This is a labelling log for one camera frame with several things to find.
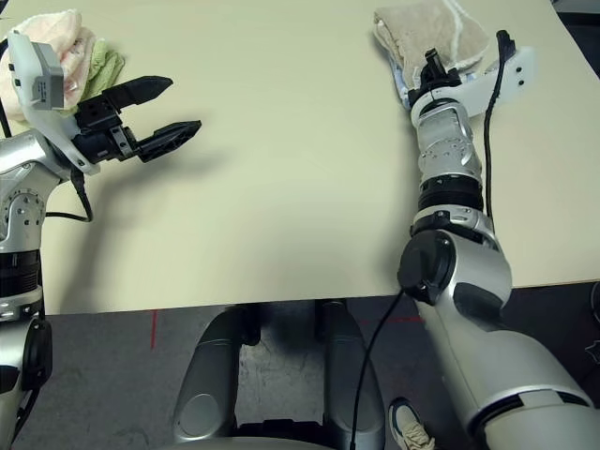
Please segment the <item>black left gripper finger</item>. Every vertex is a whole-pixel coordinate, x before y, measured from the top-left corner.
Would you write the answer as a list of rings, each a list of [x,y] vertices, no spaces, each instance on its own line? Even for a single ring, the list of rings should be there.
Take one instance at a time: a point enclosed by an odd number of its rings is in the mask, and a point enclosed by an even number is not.
[[[107,104],[119,113],[123,108],[141,105],[161,95],[173,85],[173,80],[163,76],[142,76],[128,82],[104,89],[100,94],[78,104],[78,109],[90,109],[93,105]]]
[[[144,163],[163,157],[191,140],[201,127],[201,121],[186,121],[158,129],[152,136],[137,142],[136,155]]]

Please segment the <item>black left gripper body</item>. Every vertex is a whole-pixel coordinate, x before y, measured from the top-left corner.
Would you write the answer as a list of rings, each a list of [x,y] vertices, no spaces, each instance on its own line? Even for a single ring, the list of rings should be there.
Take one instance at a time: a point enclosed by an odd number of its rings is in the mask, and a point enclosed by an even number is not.
[[[72,142],[89,162],[124,161],[138,156],[135,136],[120,119],[123,108],[136,104],[134,98],[115,96],[96,96],[78,104],[74,118],[80,131]]]

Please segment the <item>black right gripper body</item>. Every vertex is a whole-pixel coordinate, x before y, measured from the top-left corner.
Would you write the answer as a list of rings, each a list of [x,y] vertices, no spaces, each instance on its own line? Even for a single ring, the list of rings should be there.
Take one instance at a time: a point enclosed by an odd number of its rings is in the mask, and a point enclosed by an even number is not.
[[[458,71],[455,68],[446,70],[442,59],[435,48],[425,53],[426,64],[422,68],[418,87],[408,92],[409,106],[413,107],[416,101],[430,91],[441,87],[456,87],[462,84]]]

